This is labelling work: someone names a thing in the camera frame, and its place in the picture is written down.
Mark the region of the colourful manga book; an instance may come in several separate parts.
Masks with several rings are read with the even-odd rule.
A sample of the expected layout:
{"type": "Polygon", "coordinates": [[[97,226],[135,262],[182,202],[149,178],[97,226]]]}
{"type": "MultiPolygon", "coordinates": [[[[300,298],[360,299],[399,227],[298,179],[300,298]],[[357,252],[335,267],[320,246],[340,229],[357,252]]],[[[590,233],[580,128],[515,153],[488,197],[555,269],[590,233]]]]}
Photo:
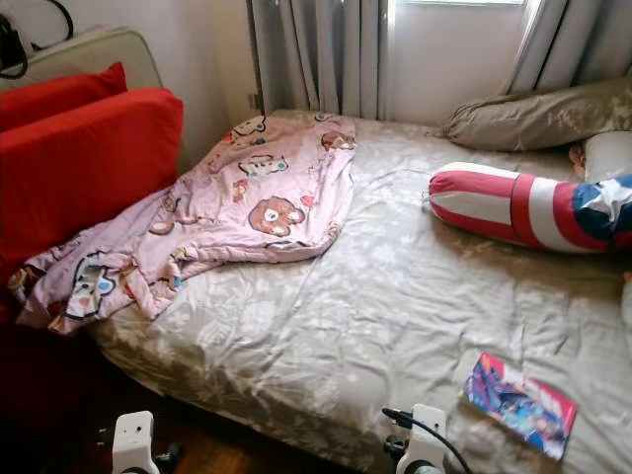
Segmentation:
{"type": "Polygon", "coordinates": [[[573,399],[486,352],[471,366],[461,397],[549,459],[563,460],[578,415],[573,399]]]}

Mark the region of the pink cartoon bear blanket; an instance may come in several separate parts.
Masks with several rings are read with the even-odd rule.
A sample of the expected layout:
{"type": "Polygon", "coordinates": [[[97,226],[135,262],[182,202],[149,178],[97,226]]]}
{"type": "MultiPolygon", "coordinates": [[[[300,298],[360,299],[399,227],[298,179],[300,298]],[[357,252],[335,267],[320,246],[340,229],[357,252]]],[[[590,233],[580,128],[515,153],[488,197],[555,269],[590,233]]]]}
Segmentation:
{"type": "Polygon", "coordinates": [[[227,263],[321,256],[351,208],[354,154],[343,115],[249,118],[172,186],[23,262],[17,320],[67,335],[129,306],[157,319],[227,263]]]}

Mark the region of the bed with grey floral sheet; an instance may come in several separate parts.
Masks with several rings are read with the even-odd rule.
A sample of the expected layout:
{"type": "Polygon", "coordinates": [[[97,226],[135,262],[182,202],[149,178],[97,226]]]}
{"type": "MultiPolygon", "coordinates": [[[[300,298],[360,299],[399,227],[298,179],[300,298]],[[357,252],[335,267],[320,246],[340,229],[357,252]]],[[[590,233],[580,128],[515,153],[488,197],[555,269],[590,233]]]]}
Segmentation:
{"type": "Polygon", "coordinates": [[[564,150],[475,152],[433,127],[356,120],[351,213],[328,252],[226,265],[187,281],[158,319],[92,326],[136,382],[359,471],[383,471],[384,407],[446,412],[480,473],[632,473],[632,313],[623,256],[537,252],[442,224],[428,181],[450,162],[575,180],[564,150]],[[578,407],[551,460],[474,414],[461,391],[482,353],[578,407]]]}

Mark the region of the red white blue star bolster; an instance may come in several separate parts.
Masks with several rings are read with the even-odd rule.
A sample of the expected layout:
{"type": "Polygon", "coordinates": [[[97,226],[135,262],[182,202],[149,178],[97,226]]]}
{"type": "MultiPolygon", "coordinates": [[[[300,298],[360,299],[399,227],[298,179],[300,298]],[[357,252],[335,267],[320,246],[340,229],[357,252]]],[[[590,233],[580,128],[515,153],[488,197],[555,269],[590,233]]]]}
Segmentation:
{"type": "Polygon", "coordinates": [[[595,254],[632,250],[632,173],[595,184],[448,163],[430,177],[434,216],[501,241],[595,254]]]}

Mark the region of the plain beige pillow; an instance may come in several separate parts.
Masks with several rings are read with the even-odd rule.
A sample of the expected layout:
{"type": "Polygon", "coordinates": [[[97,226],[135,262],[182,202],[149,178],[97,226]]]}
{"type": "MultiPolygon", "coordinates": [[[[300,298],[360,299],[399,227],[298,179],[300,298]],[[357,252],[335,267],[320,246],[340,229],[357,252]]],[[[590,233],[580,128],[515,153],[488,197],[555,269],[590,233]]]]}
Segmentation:
{"type": "Polygon", "coordinates": [[[583,141],[584,180],[632,175],[632,130],[601,132],[583,141]]]}

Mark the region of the grey floral pillow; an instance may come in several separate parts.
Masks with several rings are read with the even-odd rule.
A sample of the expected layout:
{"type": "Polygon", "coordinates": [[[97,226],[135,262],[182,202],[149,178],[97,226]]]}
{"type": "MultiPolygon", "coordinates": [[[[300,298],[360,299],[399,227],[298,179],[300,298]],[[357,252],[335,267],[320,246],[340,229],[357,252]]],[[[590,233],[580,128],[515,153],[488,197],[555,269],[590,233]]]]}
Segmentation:
{"type": "Polygon", "coordinates": [[[439,135],[484,152],[529,152],[620,130],[632,130],[632,76],[469,101],[439,135]]]}

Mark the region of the green quilted mattress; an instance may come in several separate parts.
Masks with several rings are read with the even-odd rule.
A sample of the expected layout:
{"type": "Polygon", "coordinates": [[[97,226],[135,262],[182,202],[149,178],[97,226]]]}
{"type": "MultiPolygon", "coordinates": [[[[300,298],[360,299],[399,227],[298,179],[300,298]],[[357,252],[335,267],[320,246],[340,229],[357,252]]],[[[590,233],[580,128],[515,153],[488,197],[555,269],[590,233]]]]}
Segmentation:
{"type": "Polygon", "coordinates": [[[55,78],[99,73],[115,63],[123,67],[127,89],[153,89],[163,81],[145,37],[135,29],[98,27],[29,57],[26,73],[1,78],[1,89],[19,89],[55,78]]]}

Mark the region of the black corded device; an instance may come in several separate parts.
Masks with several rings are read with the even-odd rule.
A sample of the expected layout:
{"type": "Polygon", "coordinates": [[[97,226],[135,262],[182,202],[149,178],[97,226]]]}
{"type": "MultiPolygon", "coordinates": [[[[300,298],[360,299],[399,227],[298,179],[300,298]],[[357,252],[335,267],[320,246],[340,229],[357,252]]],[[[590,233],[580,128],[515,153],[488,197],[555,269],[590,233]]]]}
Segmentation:
{"type": "MultiPolygon", "coordinates": [[[[59,0],[45,0],[58,10],[64,24],[66,35],[62,41],[75,37],[75,20],[69,9],[59,0]]],[[[3,80],[20,80],[27,75],[29,63],[36,51],[51,49],[53,43],[41,45],[27,40],[18,26],[4,12],[0,13],[0,77],[3,80]]]]}

